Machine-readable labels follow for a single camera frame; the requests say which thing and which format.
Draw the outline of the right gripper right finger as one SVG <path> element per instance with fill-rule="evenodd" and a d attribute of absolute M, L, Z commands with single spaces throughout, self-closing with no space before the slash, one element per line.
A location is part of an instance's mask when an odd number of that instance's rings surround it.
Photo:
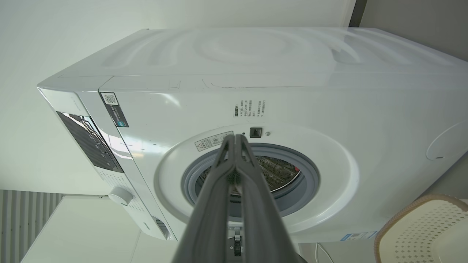
<path fill-rule="evenodd" d="M 276 207 L 247 138 L 236 135 L 246 263 L 303 263 Z"/>

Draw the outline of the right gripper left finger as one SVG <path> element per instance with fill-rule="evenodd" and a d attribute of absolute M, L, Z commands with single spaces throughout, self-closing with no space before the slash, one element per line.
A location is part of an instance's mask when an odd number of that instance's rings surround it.
<path fill-rule="evenodd" d="M 237 183 L 234 149 L 235 136 L 226 136 L 174 255 L 175 263 L 224 262 L 229 198 Z"/>

